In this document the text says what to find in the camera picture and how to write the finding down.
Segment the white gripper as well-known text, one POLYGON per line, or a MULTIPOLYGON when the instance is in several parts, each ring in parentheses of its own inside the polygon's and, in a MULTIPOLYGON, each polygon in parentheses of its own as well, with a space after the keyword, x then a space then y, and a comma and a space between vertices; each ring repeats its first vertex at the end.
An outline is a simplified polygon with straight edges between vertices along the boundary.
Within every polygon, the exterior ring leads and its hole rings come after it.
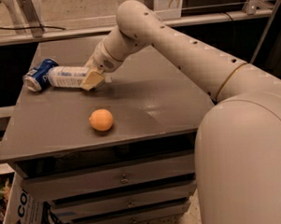
MULTIPOLYGON (((95 51, 92 54, 92 65, 103 70, 105 73, 108 73, 115 72, 122 65, 122 62, 109 55, 105 48, 104 42, 101 41, 96 45, 95 51)), ((96 88, 104 81, 104 73, 100 70, 92 69, 81 82, 80 88, 85 91, 89 91, 92 88, 96 88)))

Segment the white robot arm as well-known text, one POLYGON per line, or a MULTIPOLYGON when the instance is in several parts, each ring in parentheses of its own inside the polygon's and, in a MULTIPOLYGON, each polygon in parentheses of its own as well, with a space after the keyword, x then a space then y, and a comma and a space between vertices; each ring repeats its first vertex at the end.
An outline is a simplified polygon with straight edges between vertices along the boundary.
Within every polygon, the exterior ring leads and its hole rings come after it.
POLYGON ((166 26, 135 0, 119 5, 116 23, 81 87, 152 46, 217 103, 195 141, 202 223, 281 224, 281 79, 166 26))

